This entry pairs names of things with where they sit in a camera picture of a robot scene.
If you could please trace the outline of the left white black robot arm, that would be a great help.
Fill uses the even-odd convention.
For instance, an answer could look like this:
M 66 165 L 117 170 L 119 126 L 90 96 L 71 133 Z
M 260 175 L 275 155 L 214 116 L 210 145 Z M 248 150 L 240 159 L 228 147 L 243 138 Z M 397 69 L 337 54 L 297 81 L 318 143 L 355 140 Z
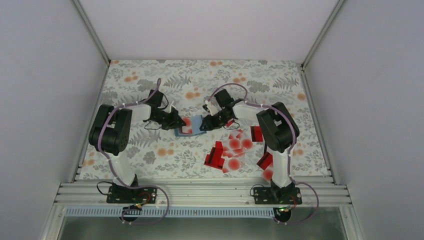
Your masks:
M 178 110 L 168 103 L 162 106 L 165 95 L 152 89 L 147 98 L 119 107 L 101 104 L 88 135 L 88 142 L 102 153 L 114 176 L 109 196 L 121 197 L 131 203 L 139 197 L 138 178 L 127 157 L 121 155 L 130 140 L 134 122 L 155 122 L 162 130 L 185 127 Z

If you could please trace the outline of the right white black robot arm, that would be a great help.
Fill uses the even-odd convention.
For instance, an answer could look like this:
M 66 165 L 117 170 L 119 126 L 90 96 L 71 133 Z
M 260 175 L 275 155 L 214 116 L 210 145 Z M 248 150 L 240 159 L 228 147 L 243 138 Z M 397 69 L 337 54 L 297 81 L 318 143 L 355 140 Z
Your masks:
M 246 99 L 233 99 L 226 89 L 216 90 L 214 97 L 220 109 L 204 101 L 208 115 L 200 126 L 202 131 L 219 129 L 230 120 L 245 119 L 259 125 L 264 143 L 273 161 L 273 175 L 270 180 L 271 198 L 278 204 L 284 203 L 295 189 L 291 176 L 291 151 L 300 135 L 300 130 L 289 110 L 282 102 L 272 105 L 250 103 Z

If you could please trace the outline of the teal leather card holder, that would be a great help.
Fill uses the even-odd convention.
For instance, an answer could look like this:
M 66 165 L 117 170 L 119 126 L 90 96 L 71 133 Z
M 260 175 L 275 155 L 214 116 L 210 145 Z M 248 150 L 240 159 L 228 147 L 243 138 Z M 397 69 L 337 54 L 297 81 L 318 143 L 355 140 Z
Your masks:
M 194 137 L 206 133 L 205 130 L 200 130 L 200 126 L 203 122 L 203 116 L 186 116 L 183 117 L 182 120 L 185 122 L 186 125 L 174 130 L 176 137 Z

